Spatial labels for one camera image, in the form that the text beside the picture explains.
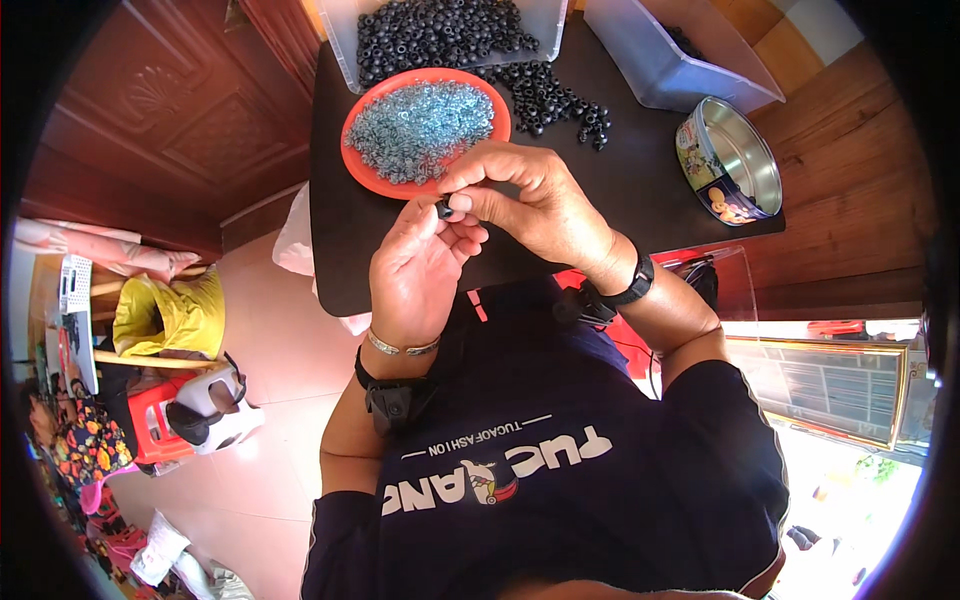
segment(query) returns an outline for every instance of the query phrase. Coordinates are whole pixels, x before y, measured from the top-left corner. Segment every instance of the hand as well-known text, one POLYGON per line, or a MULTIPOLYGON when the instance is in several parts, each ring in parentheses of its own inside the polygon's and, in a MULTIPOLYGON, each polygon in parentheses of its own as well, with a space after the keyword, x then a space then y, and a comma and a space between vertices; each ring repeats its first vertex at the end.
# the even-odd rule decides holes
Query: hand
POLYGON ((371 259, 371 329, 401 350, 440 336, 461 267, 489 237, 477 218, 463 211, 441 221, 434 206, 439 199, 417 196, 407 203, 371 259))
POLYGON ((633 244, 607 225, 552 150, 485 140, 450 164, 437 191, 453 194, 451 208, 505 229, 537 256, 580 269, 601 294, 619 294, 633 281, 633 244), (519 199, 475 186, 484 179, 517 185, 519 199))

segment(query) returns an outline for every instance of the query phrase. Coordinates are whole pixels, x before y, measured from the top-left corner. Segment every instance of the clear plastic bin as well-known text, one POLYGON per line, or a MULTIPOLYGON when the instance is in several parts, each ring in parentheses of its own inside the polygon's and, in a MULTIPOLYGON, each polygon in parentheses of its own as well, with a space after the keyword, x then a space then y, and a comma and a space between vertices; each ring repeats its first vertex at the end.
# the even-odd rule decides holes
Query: clear plastic bin
POLYGON ((750 112, 785 101, 754 49, 709 0, 588 2, 585 19, 645 107, 691 112, 717 96, 750 112), (683 28, 710 62, 685 54, 658 21, 683 28))
MULTIPOLYGON (((333 54, 340 63, 344 81, 354 94, 362 92, 357 81, 357 17, 376 11, 387 0, 314 0, 333 54)), ((491 51, 490 55, 471 66, 502 64, 520 60, 553 60, 560 54, 560 40, 564 34, 567 0, 514 0, 520 9, 523 31, 540 41, 540 48, 520 50, 510 54, 491 51)))

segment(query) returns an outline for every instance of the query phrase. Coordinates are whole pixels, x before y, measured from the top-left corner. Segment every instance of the wrist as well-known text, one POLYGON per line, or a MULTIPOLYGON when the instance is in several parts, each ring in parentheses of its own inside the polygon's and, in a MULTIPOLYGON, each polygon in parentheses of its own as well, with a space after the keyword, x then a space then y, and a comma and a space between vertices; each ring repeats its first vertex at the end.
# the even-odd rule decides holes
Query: wrist
POLYGON ((428 354, 410 356, 406 352, 387 354, 373 347, 371 341, 364 336, 360 345, 360 364, 374 379, 415 379, 423 377, 430 371, 433 361, 437 359, 437 351, 428 354))
POLYGON ((587 276, 601 296, 616 296, 627 291, 634 283, 634 272, 639 254, 626 235, 613 231, 610 251, 599 263, 584 269, 587 276))

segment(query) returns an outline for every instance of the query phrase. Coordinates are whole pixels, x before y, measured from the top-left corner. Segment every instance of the round tin can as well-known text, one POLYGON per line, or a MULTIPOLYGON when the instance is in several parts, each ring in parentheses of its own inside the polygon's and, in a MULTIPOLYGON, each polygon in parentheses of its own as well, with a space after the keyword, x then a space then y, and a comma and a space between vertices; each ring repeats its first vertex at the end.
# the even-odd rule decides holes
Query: round tin can
POLYGON ((677 128, 686 180, 714 217, 730 226, 780 212, 780 171, 753 124, 729 103, 707 96, 677 128))

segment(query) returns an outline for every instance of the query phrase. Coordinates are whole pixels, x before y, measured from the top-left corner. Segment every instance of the wooden door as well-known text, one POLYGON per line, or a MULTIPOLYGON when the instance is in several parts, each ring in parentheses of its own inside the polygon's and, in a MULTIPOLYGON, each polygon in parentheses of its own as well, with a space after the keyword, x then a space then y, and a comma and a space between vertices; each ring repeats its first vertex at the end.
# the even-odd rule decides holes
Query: wooden door
POLYGON ((219 223, 309 177, 310 99, 227 0, 125 0, 46 125, 26 216, 128 228, 212 258, 219 223))

